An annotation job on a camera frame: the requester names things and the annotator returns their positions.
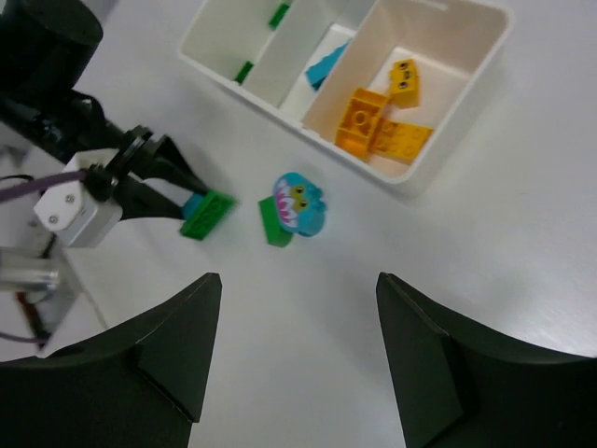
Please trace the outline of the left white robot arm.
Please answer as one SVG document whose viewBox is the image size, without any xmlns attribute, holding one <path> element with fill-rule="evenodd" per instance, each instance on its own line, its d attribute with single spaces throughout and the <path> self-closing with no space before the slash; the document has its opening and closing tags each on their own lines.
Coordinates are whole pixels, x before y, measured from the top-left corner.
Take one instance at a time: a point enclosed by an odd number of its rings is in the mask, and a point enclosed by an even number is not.
<svg viewBox="0 0 597 448">
<path fill-rule="evenodd" d="M 96 16 L 80 1 L 7 1 L 1 9 L 1 120 L 67 163 L 76 155 L 113 149 L 77 179 L 95 200 L 115 201 L 123 218 L 182 218 L 178 205 L 148 185 L 161 179 L 204 196 L 174 141 L 138 125 L 122 131 L 93 96 L 75 85 L 104 36 Z"/>
</svg>

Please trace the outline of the small teal lego brick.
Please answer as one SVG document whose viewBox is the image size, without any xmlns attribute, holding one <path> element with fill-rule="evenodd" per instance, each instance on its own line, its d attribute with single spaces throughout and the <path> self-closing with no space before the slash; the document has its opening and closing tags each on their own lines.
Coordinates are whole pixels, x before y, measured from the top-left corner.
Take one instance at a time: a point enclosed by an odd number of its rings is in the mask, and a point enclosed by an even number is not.
<svg viewBox="0 0 597 448">
<path fill-rule="evenodd" d="M 200 194 L 193 194 L 181 207 L 181 213 L 184 220 L 189 219 L 195 210 L 200 206 L 203 197 Z"/>
</svg>

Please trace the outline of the green curved lego brick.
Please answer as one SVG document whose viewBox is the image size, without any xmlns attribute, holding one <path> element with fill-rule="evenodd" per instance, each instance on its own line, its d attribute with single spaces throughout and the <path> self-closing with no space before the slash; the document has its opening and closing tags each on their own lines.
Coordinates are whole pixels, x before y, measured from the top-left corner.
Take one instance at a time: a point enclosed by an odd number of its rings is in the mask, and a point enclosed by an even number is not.
<svg viewBox="0 0 597 448">
<path fill-rule="evenodd" d="M 265 198 L 258 203 L 258 206 L 267 243 L 280 248 L 288 246 L 293 234 L 280 224 L 274 199 L 271 196 Z"/>
</svg>

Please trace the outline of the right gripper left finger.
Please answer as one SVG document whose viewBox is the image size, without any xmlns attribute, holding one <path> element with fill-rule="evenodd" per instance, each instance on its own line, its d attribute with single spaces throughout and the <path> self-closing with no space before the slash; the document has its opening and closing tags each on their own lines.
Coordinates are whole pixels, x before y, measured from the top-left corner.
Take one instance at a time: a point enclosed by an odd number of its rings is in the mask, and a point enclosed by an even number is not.
<svg viewBox="0 0 597 448">
<path fill-rule="evenodd" d="M 2 446 L 186 447 L 201 418 L 221 293 L 219 275 L 207 273 L 92 338 L 2 363 Z"/>
</svg>

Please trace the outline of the green lego plate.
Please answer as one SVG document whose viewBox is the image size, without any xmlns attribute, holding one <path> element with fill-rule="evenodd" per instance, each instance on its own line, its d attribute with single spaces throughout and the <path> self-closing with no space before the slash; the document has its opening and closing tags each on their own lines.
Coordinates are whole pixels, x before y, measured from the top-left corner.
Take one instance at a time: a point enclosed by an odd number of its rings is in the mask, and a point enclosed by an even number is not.
<svg viewBox="0 0 597 448">
<path fill-rule="evenodd" d="M 180 234 L 197 241 L 204 240 L 228 215 L 237 201 L 234 197 L 209 190 L 193 215 L 184 220 Z"/>
<path fill-rule="evenodd" d="M 234 78 L 234 81 L 237 84 L 242 85 L 244 83 L 244 81 L 246 80 L 246 78 L 248 77 L 248 75 L 250 74 L 253 67 L 254 67 L 254 64 L 251 61 L 246 61 L 243 64 L 243 66 L 241 67 L 241 69 L 239 70 L 239 72 L 237 73 L 236 77 Z"/>
</svg>

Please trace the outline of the yellow lego plate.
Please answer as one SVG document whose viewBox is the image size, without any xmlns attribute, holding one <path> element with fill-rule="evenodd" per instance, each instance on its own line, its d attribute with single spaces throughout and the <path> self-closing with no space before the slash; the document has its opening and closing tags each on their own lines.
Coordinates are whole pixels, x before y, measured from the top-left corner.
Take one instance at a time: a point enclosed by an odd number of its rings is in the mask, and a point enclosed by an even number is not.
<svg viewBox="0 0 597 448">
<path fill-rule="evenodd" d="M 387 159 L 412 164 L 433 132 L 433 129 L 424 126 L 381 118 L 369 151 Z"/>
</svg>

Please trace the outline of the teal frog lily lego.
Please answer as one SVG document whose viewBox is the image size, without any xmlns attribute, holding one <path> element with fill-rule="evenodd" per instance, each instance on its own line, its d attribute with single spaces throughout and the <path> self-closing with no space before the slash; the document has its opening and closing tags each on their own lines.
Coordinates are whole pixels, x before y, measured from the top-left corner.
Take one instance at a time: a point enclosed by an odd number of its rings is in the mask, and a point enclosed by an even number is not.
<svg viewBox="0 0 597 448">
<path fill-rule="evenodd" d="M 282 227 L 291 233 L 313 237 L 326 224 L 324 192 L 305 176 L 290 172 L 273 185 L 275 211 Z"/>
</svg>

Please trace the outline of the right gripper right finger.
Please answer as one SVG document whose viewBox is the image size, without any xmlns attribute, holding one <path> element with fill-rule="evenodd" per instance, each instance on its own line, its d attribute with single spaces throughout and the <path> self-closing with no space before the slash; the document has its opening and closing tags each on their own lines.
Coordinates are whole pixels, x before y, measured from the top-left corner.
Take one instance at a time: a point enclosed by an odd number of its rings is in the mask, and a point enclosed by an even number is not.
<svg viewBox="0 0 597 448">
<path fill-rule="evenodd" d="M 595 358 L 507 336 L 394 274 L 376 297 L 408 447 L 595 446 Z"/>
</svg>

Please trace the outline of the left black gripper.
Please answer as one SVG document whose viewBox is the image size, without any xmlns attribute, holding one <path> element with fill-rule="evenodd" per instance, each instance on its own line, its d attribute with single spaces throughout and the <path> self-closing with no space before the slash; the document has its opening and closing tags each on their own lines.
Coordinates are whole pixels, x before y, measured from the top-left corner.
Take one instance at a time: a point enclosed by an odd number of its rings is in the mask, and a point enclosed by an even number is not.
<svg viewBox="0 0 597 448">
<path fill-rule="evenodd" d="M 145 183 L 159 178 L 202 196 L 208 187 L 199 179 L 167 135 L 155 139 L 143 126 L 123 134 L 108 161 L 85 169 L 83 185 L 98 202 L 113 199 L 122 208 L 121 220 L 163 217 L 182 220 L 181 207 Z"/>
</svg>

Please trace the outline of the teal 2x4 lego brick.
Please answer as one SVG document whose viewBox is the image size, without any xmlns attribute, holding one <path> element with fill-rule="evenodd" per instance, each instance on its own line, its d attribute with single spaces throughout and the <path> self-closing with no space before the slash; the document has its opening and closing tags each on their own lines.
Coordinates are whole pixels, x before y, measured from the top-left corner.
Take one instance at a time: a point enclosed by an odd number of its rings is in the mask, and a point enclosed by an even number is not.
<svg viewBox="0 0 597 448">
<path fill-rule="evenodd" d="M 310 87 L 318 91 L 334 69 L 343 52 L 350 45 L 348 40 L 324 56 L 318 63 L 311 65 L 305 72 Z"/>
</svg>

